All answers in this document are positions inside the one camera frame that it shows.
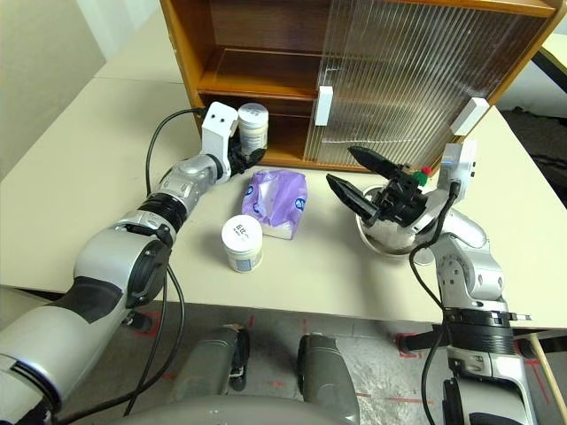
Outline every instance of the red tape marking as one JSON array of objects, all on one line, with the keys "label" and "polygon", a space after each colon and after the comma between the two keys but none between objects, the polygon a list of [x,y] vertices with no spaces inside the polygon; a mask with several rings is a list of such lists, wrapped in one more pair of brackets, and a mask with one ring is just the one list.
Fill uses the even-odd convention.
[{"label": "red tape marking", "polygon": [[538,372],[538,369],[535,367],[535,365],[530,364],[530,366],[532,367],[533,373],[535,374],[535,379],[538,380],[538,385],[540,386],[540,390],[541,393],[543,394],[543,398],[546,400],[546,404],[549,404],[548,392],[546,391],[546,387],[543,386],[543,382],[541,381],[540,378],[540,373]]},{"label": "red tape marking", "polygon": [[415,335],[415,333],[407,333],[407,334],[396,334],[396,347],[398,347],[398,353],[400,354],[400,357],[402,357],[403,359],[420,359],[422,358],[422,353],[420,352],[404,352],[401,349],[401,338],[403,338],[404,336],[412,336]]},{"label": "red tape marking", "polygon": [[[386,400],[395,401],[396,403],[419,403],[422,404],[420,398],[403,398],[403,397],[388,397]],[[428,405],[433,404],[433,400],[427,400]]]},{"label": "red tape marking", "polygon": [[148,312],[144,313],[146,316],[153,317],[153,323],[151,325],[151,329],[147,332],[142,332],[141,330],[137,330],[134,335],[138,336],[156,336],[158,333],[159,324],[161,323],[161,313],[160,312]]}]

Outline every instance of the white container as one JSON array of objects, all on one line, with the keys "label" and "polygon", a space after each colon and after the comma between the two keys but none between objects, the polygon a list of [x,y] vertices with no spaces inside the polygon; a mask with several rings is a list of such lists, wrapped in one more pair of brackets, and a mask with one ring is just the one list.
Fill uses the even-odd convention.
[{"label": "white container", "polygon": [[229,264],[240,273],[251,272],[262,260],[262,227],[250,215],[229,219],[221,232]]},{"label": "white container", "polygon": [[268,146],[268,109],[262,104],[243,104],[238,109],[242,153],[250,155]]}]

